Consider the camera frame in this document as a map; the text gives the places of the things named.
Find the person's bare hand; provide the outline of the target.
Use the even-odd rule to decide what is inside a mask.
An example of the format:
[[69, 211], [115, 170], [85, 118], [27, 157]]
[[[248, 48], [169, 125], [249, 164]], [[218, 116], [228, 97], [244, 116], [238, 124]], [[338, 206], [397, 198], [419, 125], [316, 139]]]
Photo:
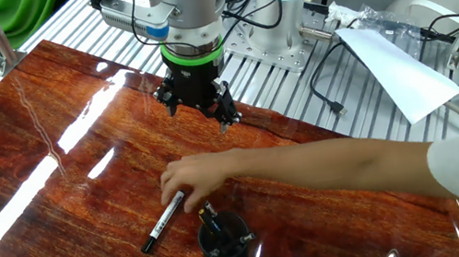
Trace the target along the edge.
[[167, 205], [178, 191], [186, 191], [184, 212], [191, 213], [199, 203], [232, 177], [237, 165], [235, 150], [204, 153], [172, 161], [161, 174], [161, 204]]

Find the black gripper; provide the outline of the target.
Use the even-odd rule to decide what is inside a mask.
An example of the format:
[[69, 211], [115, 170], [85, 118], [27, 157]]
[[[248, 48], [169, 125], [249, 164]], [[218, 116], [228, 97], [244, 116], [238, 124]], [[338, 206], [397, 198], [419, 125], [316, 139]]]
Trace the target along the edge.
[[208, 111], [210, 118], [219, 122], [219, 131], [225, 134], [229, 127], [241, 120], [229, 84], [218, 80], [222, 70], [220, 56], [211, 60], [176, 58], [164, 59], [168, 74], [154, 92], [154, 98], [167, 109], [170, 117], [176, 114], [180, 104], [199, 106]]

